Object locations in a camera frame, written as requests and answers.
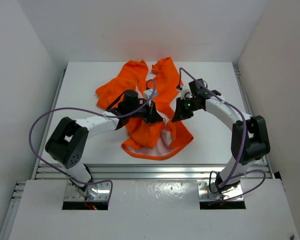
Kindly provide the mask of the orange jacket with pink lining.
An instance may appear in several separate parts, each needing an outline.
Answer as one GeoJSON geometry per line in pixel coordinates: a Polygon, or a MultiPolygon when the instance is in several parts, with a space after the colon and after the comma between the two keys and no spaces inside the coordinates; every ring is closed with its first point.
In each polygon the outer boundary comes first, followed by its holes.
{"type": "Polygon", "coordinates": [[[194,139],[180,122],[173,122],[175,114],[171,103],[178,95],[180,75],[171,57],[160,59],[149,69],[144,60],[129,60],[117,77],[98,87],[96,105],[105,110],[127,108],[122,93],[139,91],[144,103],[149,97],[145,91],[155,88],[155,95],[139,112],[125,120],[128,139],[121,148],[134,158],[164,161],[183,150],[194,139]]]}

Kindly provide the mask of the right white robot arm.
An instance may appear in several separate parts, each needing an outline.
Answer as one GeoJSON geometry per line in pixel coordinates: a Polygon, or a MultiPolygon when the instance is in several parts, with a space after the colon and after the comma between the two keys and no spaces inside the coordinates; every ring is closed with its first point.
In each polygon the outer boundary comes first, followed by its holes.
{"type": "Polygon", "coordinates": [[[176,88],[180,96],[176,98],[173,122],[187,120],[195,111],[204,110],[231,130],[231,158],[214,181],[213,189],[222,193],[237,185],[250,166],[270,152],[266,121],[260,115],[241,112],[225,101],[219,91],[207,89],[202,79],[193,80],[187,86],[178,84],[176,88]]]}

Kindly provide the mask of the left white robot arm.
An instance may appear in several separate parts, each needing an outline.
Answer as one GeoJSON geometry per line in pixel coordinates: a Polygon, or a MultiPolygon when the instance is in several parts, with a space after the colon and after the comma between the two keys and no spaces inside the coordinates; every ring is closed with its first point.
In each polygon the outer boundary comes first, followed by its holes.
{"type": "Polygon", "coordinates": [[[122,92],[104,113],[82,119],[64,117],[60,120],[45,145],[45,151],[65,169],[70,181],[85,191],[93,177],[81,160],[88,139],[127,125],[130,119],[141,119],[152,125],[163,122],[152,100],[158,95],[153,88],[143,92],[140,98],[135,90],[122,92]]]}

